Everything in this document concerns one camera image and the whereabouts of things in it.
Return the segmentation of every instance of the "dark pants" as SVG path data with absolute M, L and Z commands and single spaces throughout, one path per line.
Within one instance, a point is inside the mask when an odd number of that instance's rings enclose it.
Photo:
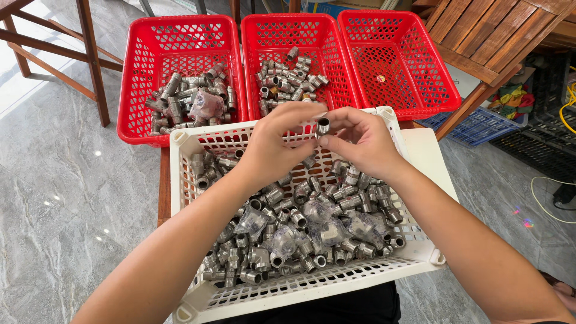
M 273 308 L 212 323 L 382 323 L 397 324 L 400 296 L 394 281 L 309 302 Z

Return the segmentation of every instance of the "sandal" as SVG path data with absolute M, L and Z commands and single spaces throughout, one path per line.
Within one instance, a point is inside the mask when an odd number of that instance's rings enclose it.
M 538 272 L 540 272 L 540 274 L 542 275 L 542 277 L 544 277 L 544 279 L 546 279 L 546 281 L 548 281 L 548 283 L 550 284 L 550 286 L 554 286 L 555 284 L 562 282 L 565 283 L 563 281 L 560 281 L 552 276 L 550 276 L 548 273 L 544 272 L 544 271 L 540 271 L 538 270 Z M 570 295 L 571 297 L 575 297 L 576 296 L 576 289 L 574 289 L 574 287 L 570 286 L 570 288 L 572 288 L 572 295 Z

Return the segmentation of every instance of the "forearm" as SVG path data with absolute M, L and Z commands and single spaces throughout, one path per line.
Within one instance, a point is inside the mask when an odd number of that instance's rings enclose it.
M 228 173 L 148 236 L 100 284 L 73 323 L 162 323 L 212 243 L 257 190 L 240 171 Z
M 386 181 L 491 320 L 574 323 L 542 276 L 512 246 L 409 163 L 401 162 L 396 171 Z

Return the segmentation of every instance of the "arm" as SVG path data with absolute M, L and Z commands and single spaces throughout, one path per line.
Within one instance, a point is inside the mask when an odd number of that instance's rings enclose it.
M 576 323 L 528 260 L 398 154 L 380 117 L 353 108 L 325 117 L 341 131 L 320 138 L 320 146 L 394 188 L 492 322 Z
M 235 211 L 316 147 L 312 140 L 287 148 L 282 134 L 326 110 L 319 104 L 290 103 L 258 121 L 238 165 L 136 247 L 92 293 L 72 323 L 163 323 Z

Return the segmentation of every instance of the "fingernail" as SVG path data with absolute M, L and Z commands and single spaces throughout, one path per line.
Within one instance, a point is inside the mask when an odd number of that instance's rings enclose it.
M 328 145 L 328 137 L 326 136 L 320 137 L 320 139 L 318 140 L 318 144 L 320 144 L 320 146 Z

